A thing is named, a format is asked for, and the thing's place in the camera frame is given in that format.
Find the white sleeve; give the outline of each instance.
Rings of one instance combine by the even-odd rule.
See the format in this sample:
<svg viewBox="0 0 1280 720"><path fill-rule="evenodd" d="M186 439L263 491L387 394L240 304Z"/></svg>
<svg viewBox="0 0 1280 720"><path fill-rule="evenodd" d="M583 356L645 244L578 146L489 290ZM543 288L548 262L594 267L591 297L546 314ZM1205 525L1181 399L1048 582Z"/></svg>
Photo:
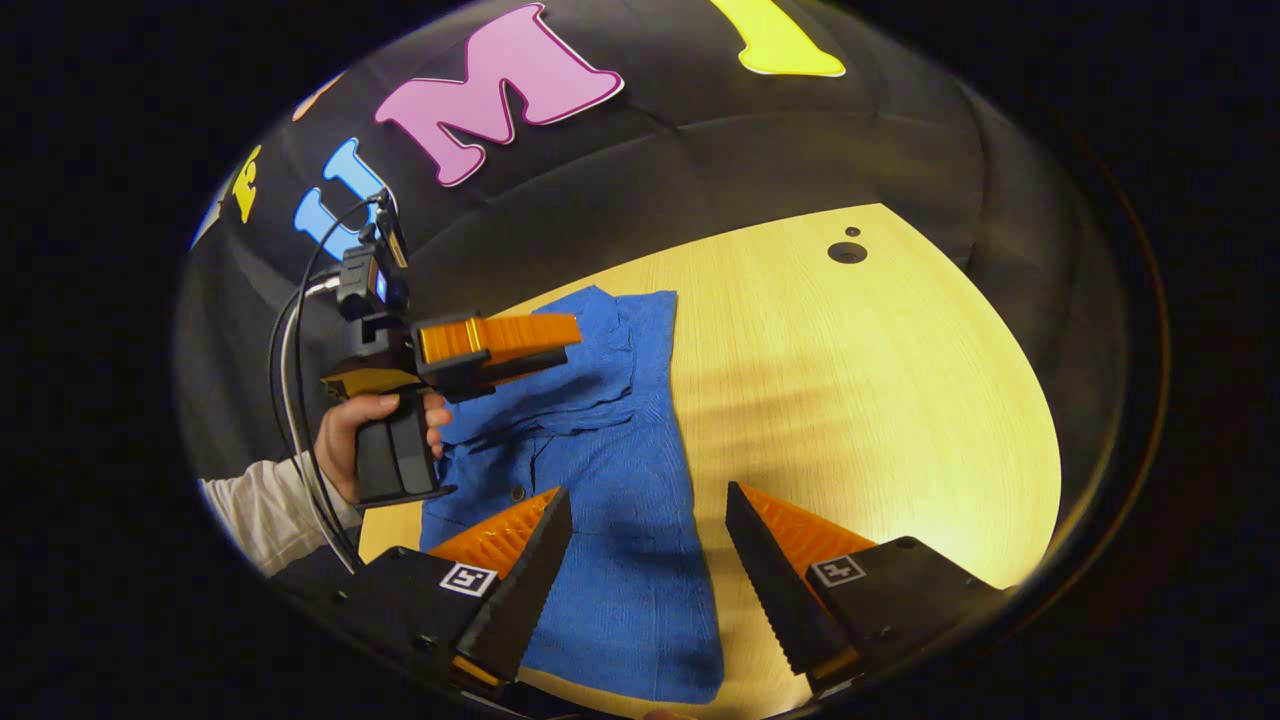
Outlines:
<svg viewBox="0 0 1280 720"><path fill-rule="evenodd" d="M311 454L298 455L297 460L311 462ZM311 511L307 488L289 460L262 460L250 465L238 478L201 484L205 500L232 539L268 577L326 543L324 530ZM360 512L338 495L329 478L324 478L324 487L342 527L358 525ZM324 498L319 500L320 506L328 510Z"/></svg>

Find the black cable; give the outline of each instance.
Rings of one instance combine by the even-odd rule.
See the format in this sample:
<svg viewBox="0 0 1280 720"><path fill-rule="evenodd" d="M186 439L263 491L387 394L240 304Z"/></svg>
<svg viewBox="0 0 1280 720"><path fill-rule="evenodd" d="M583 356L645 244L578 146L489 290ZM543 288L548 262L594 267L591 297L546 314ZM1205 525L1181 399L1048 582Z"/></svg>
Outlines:
<svg viewBox="0 0 1280 720"><path fill-rule="evenodd" d="M307 284L311 284L316 281L328 281L329 278L335 277L337 274L338 273L333 270L325 273L316 273L314 277L308 278ZM275 323L271 324L271 336L266 346L266 387L268 392L271 396L271 419L275 420L275 430L280 434L280 441L284 442L284 447L287 451L289 447L293 446L293 439L288 436L288 433L284 429L284 421L280 419L280 402L279 397L276 397L275 393L275 372L276 372L275 341L276 336L280 333L280 323L284 320L284 315L288 314L289 307L293 305L293 301L297 297L298 297L298 291L293 291L293 293L289 295L289 299L284 301L284 306L280 307L280 311L276 313ZM285 352L285 350L287 348L282 347L280 352ZM306 477L302 474L302 466L298 465L298 459L293 452L289 454L289 462L293 464L293 471L298 474L298 479L302 482L303 486L307 487L307 497L310 497L311 503L315 505L316 515L320 516L320 521L323 521L324 527L329 530L329 536L330 537L337 536L338 530L333 527L333 523L329 520L329 516L320 511L320 502L316 500L315 489L307 484Z"/></svg>
<svg viewBox="0 0 1280 720"><path fill-rule="evenodd" d="M302 282L298 284L298 324L293 334L293 372L294 382L297 384L294 392L298 396L298 420L302 424L302 437L310 446L307 452L311 452L311 468L315 470L316 477L321 478L320 487L323 492L320 496L324 497L324 502L329 507L329 514L339 528L342 527L342 520L338 519L338 511L333 509L333 500L329 498L329 491L324 488L324 475L320 473L320 462L316 460L315 445L311 441L311 423L307 420L306 398L303 397L306 393L302 392L302 309L307 300L307 278L311 277L311 270L315 268L316 260L319 260L320 254L324 252L324 243L329 240L329 236L333 234L333 231L338 229L338 225L342 224L342 222L349 215L353 215L357 210L362 210L374 202L376 202L374 199L361 200L360 202L352 205L346 213L338 215L338 219L333 222L333 225L329 227L329 229L324 233L324 237L320 238L320 242L316 243L316 250L311 254L311 260L307 261L307 268L302 273ZM360 553L355 547L352 547L351 541L347 539L346 533L339 533L335 539L347 552L351 553L352 562L357 568L362 568L365 565L365 562L360 559Z"/></svg>

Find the pink letter m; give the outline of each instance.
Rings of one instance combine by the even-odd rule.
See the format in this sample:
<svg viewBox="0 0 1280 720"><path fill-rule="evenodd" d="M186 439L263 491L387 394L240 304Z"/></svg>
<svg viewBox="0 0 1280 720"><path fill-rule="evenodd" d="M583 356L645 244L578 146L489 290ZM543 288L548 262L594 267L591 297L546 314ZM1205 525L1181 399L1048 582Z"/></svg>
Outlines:
<svg viewBox="0 0 1280 720"><path fill-rule="evenodd" d="M484 164L484 149L462 145L445 126L477 137L516 137L502 83L525 100L525 122L545 126L598 105L622 90L622 77L596 70L564 45L539 17L543 5L517 8L467 38L467 78L415 78L396 88L374 118L404 129L439 165L435 179L458 184Z"/></svg>

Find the black handle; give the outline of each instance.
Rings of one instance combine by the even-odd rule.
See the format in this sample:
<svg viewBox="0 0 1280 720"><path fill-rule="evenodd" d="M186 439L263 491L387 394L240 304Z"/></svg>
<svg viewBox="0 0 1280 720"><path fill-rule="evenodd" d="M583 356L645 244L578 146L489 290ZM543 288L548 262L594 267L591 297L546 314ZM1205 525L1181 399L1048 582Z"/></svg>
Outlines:
<svg viewBox="0 0 1280 720"><path fill-rule="evenodd" d="M356 507L376 507L447 495L426 445L426 409L417 392L402 392L396 411L356 430Z"/></svg>

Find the wooden table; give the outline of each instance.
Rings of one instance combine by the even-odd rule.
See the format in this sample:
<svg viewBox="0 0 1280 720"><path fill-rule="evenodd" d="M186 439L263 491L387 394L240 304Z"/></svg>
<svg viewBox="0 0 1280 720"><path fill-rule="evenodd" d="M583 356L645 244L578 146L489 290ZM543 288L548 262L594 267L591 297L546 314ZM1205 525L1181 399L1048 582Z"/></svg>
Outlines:
<svg viewBox="0 0 1280 720"><path fill-rule="evenodd" d="M865 259L833 260L836 242L859 243ZM828 210L704 238L507 313L590 284L678 293L672 396L724 684L709 705L666 707L700 720L763 717L809 697L732 550L730 480L877 542L915 536L998 588L1041 560L1061 478L1039 383L978 290L890 209ZM420 503L369 510L360 553L417 547L420 530ZM520 679L628 717L655 706L527 669Z"/></svg>

